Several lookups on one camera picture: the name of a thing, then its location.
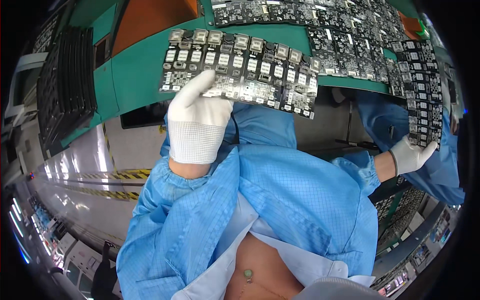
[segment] white glove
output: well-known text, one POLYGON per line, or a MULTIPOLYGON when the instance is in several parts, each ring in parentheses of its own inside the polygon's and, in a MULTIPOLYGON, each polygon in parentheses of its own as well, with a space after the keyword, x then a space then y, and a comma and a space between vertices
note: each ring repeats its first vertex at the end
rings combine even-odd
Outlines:
POLYGON ((418 170, 425 164, 435 149, 437 142, 431 142, 425 149, 419 146, 412 146, 408 137, 404 136, 400 142, 390 149, 396 167, 396 176, 418 170))
POLYGON ((214 70, 200 73, 177 93, 168 107, 170 157, 178 163, 211 164, 216 159, 233 103, 200 96, 214 80, 214 70))

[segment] stack of black trays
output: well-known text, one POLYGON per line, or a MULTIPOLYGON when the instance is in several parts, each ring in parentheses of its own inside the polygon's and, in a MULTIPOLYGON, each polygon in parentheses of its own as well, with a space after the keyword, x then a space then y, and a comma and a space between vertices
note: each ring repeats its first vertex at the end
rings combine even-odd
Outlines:
POLYGON ((67 27, 48 54, 37 81, 38 124, 45 148, 88 126, 97 108, 93 29, 67 27))

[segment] wrist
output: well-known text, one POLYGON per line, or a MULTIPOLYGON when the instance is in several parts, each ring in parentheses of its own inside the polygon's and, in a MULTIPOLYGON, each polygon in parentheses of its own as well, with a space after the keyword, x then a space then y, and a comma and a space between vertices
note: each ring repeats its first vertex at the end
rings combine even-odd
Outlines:
POLYGON ((378 180, 384 182, 396 176, 396 164, 390 151, 383 152, 373 158, 378 180))
POLYGON ((168 166, 173 173, 185 179, 203 177, 210 170, 210 164, 181 164, 173 160, 172 157, 168 159, 168 166))

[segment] orange panel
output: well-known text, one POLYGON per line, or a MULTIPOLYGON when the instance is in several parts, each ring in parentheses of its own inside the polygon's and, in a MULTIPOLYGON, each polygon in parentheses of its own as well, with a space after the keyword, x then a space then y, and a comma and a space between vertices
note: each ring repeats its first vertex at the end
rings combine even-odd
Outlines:
POLYGON ((146 37, 196 17, 196 0, 130 0, 120 21, 112 57, 146 37))

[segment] green workbench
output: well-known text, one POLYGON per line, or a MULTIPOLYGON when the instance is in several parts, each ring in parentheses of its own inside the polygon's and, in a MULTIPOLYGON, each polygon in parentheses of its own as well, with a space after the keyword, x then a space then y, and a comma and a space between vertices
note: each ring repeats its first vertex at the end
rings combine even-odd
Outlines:
MULTIPOLYGON (((174 94, 172 93, 158 92, 163 59, 168 48, 168 35, 173 28, 215 30, 214 26, 208 24, 209 22, 213 23, 213 11, 210 0, 201 0, 201 2, 204 6, 204 17, 179 24, 149 36, 120 52, 94 71, 95 94, 98 104, 96 114, 89 127, 75 130, 70 136, 61 141, 62 145, 68 145, 84 132, 110 118, 155 102, 173 98, 174 94)), ((114 20, 116 7, 117 4, 111 6, 91 24, 94 28, 95 38, 100 39, 105 36, 112 27, 111 25, 114 22, 118 22, 118 20, 114 20)), ((221 30, 263 38, 271 42, 293 47, 308 55, 312 54, 305 26, 255 24, 230 26, 221 30)), ((389 53, 389 51, 385 51, 385 55, 396 59, 395 55, 391 52, 389 53)), ((318 84, 388 93, 388 86, 383 83, 356 78, 320 76, 318 84)))

